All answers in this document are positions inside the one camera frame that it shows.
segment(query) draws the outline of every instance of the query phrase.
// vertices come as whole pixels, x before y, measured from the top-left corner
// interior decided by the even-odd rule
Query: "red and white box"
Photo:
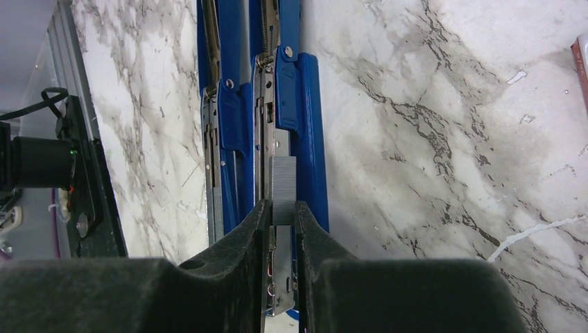
[[[588,75],[586,74],[586,66],[588,65],[588,33],[583,33],[578,36],[576,42],[571,46],[571,52],[578,68],[584,103],[586,104],[586,110],[588,110]]]

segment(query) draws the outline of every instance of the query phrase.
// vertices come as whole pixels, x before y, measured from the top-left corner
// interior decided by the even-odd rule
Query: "black cylinder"
[[[74,157],[63,140],[16,137],[12,141],[12,174],[21,188],[69,187]]]

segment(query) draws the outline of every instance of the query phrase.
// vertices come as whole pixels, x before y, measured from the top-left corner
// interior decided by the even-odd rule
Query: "screw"
[[[286,46],[286,48],[284,49],[284,51],[286,52],[286,56],[288,58],[292,58],[292,56],[294,56],[294,52],[292,52],[292,48],[289,46]]]

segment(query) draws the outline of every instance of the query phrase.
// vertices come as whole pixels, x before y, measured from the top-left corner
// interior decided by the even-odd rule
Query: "white streak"
[[[500,244],[500,246],[494,251],[494,253],[492,253],[492,255],[488,258],[487,261],[494,262],[494,260],[496,260],[497,257],[502,253],[502,251],[506,250],[507,247],[520,241],[521,239],[527,238],[529,235],[532,235],[532,234],[539,232],[539,231],[542,231],[542,230],[557,228],[561,225],[572,224],[572,223],[580,222],[580,221],[586,221],[586,215],[579,215],[579,216],[576,216],[572,219],[564,219],[564,220],[555,221],[555,222],[552,222],[549,224],[537,224],[534,227],[531,227],[531,228],[528,228],[527,230],[519,232],[518,234],[510,235],[509,237],[506,237],[506,240]]]
[[[516,73],[510,80],[506,81],[506,83],[511,85],[517,82],[518,80],[524,78],[525,76],[527,76],[527,73],[525,71],[519,71],[519,73]]]

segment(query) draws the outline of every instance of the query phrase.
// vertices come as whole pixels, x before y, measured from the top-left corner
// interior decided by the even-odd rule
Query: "white marble surface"
[[[206,246],[193,1],[75,1],[134,256]],[[303,0],[331,233],[361,257],[492,262],[531,332],[588,332],[588,2]]]

